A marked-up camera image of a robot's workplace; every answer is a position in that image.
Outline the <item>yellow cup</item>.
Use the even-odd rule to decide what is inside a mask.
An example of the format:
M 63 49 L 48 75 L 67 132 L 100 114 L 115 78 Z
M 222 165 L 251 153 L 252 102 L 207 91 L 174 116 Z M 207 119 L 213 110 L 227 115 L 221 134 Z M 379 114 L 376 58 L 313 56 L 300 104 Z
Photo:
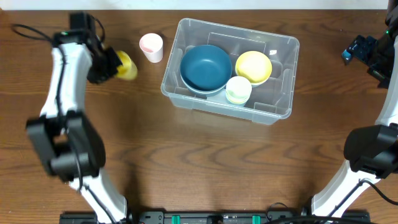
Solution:
M 238 99 L 238 98 L 232 97 L 229 94 L 226 94 L 226 99 L 228 100 L 229 104 L 238 105 L 238 106 L 244 106 L 246 104 L 246 102 L 248 101 L 249 97 L 244 98 L 244 99 Z
M 135 79 L 138 73 L 136 64 L 131 60 L 127 53 L 121 50 L 117 51 L 116 53 L 122 62 L 122 65 L 117 67 L 118 72 L 116 77 L 123 80 Z

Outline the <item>pink plastic cup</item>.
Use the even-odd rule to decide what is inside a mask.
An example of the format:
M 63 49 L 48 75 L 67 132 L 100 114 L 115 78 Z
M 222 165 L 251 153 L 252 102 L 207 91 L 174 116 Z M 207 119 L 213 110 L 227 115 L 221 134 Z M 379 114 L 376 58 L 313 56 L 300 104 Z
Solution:
M 164 42 L 160 35 L 148 33 L 141 37 L 139 47 L 151 63 L 158 63 L 163 59 Z

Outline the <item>dark blue large bowl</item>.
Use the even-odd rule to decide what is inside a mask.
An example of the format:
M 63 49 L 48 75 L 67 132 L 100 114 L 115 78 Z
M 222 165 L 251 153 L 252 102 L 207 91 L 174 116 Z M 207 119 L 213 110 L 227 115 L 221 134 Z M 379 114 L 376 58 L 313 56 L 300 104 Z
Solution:
M 203 90 L 197 90 L 197 89 L 191 87 L 184 79 L 182 79 L 182 82 L 194 94 L 202 95 L 202 96 L 206 96 L 206 97 L 215 96 L 215 95 L 219 94 L 221 91 L 223 91 L 223 89 L 225 89 L 225 87 L 226 87 L 226 84 L 224 84 L 215 90 L 203 91 Z

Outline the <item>yellow small bowl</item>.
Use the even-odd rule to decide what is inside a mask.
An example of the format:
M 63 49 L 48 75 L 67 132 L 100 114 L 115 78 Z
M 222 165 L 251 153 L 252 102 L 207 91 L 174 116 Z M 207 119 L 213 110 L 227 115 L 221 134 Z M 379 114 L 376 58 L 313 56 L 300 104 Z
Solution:
M 247 78 L 250 83 L 268 80 L 272 73 L 271 60 L 258 51 L 248 51 L 241 54 L 235 64 L 237 76 Z

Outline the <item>white small bowl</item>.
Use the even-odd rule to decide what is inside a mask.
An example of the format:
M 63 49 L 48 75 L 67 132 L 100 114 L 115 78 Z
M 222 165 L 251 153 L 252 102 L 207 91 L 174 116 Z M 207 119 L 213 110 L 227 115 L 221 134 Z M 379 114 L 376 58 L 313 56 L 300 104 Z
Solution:
M 264 81 L 262 81 L 262 82 L 258 82 L 258 83 L 251 83 L 251 86 L 254 88 L 254 87 L 257 87 L 257 86 L 259 86 L 259 85 L 262 85 L 263 83 L 265 83 L 267 80 L 264 80 Z

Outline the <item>cream white plastic cup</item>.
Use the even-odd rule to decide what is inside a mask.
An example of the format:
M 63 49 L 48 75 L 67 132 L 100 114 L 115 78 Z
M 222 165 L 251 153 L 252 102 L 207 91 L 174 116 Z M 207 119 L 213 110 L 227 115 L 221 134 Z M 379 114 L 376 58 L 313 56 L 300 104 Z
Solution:
M 245 77 L 235 76 L 228 80 L 226 84 L 226 94 L 234 98 L 244 99 L 251 96 L 252 86 Z

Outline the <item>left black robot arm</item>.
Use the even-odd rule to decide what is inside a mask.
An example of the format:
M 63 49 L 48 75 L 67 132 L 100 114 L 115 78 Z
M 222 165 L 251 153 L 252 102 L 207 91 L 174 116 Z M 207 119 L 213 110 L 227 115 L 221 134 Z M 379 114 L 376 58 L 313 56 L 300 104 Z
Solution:
M 86 84 L 114 77 L 122 62 L 97 36 L 97 18 L 86 12 L 69 18 L 69 30 L 43 36 L 52 45 L 52 78 L 40 115 L 26 130 L 46 173 L 68 183 L 94 211 L 60 223 L 132 223 L 126 198 L 104 168 L 103 141 L 85 114 Z

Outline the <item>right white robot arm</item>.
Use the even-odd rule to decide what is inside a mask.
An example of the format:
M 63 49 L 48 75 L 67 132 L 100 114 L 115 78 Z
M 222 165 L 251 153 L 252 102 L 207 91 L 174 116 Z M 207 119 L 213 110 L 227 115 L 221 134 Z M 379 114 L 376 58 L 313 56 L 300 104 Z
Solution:
M 382 37 L 357 36 L 341 54 L 346 65 L 357 59 L 387 89 L 373 126 L 358 128 L 345 141 L 345 160 L 328 185 L 302 210 L 322 222 L 340 222 L 345 210 L 368 188 L 397 173 L 397 1 L 389 1 Z

